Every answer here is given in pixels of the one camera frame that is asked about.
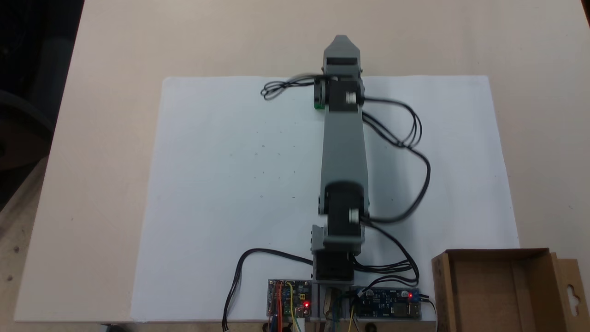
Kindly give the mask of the grey curved moving gripper finger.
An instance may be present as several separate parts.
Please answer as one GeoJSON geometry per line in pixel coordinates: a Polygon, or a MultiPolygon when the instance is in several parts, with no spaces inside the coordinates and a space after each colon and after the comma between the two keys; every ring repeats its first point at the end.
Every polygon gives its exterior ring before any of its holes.
{"type": "Polygon", "coordinates": [[[360,59],[360,49],[346,35],[337,35],[329,44],[323,57],[328,58],[355,58],[360,59]]]}

